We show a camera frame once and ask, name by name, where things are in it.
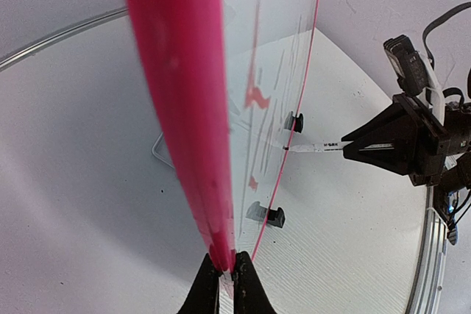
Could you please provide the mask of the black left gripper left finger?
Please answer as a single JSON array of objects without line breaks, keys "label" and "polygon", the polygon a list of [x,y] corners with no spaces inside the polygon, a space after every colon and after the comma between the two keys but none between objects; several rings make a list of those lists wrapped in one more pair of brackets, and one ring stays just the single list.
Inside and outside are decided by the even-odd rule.
[{"label": "black left gripper left finger", "polygon": [[177,314],[219,313],[219,277],[220,272],[215,268],[210,255],[206,254]]}]

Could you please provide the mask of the pink framed whiteboard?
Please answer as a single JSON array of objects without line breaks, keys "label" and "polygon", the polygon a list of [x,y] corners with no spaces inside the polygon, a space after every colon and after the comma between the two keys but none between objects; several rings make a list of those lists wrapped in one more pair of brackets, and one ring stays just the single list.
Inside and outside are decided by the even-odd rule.
[{"label": "pink framed whiteboard", "polygon": [[308,78],[319,0],[126,0],[177,178],[222,287],[255,255]]}]

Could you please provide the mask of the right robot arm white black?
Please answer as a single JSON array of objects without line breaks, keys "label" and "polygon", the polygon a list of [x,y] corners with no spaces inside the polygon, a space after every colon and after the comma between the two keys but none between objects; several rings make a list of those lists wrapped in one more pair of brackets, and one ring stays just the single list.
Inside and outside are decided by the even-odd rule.
[{"label": "right robot arm white black", "polygon": [[341,138],[343,157],[449,194],[470,189],[470,112],[445,110],[442,124],[418,98],[393,96],[371,121]]}]

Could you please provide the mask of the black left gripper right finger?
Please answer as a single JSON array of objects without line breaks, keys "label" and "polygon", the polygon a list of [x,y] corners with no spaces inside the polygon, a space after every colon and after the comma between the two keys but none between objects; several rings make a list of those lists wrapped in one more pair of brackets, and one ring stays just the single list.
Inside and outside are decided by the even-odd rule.
[{"label": "black left gripper right finger", "polygon": [[235,255],[233,272],[233,312],[236,314],[276,314],[247,251]]}]

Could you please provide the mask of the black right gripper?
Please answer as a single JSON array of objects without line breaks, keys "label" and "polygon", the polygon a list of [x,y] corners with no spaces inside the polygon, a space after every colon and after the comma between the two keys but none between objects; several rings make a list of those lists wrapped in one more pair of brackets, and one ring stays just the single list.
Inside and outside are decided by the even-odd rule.
[{"label": "black right gripper", "polygon": [[446,103],[441,123],[419,99],[398,94],[384,111],[341,142],[369,145],[345,146],[347,160],[407,175],[415,186],[438,185],[446,158],[470,151],[470,103]]}]

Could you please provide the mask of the whiteboard marker silver body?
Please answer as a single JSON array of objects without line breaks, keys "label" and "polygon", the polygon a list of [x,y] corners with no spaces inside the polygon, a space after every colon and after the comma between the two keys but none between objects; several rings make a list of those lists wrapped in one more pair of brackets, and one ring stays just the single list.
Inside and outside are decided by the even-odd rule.
[{"label": "whiteboard marker silver body", "polygon": [[[325,153],[331,151],[342,151],[346,146],[353,145],[353,142],[328,142],[328,143],[309,143],[300,145],[284,146],[286,151],[295,153]],[[368,146],[357,146],[359,151],[380,151],[392,150],[394,145],[392,143],[376,143]]]}]

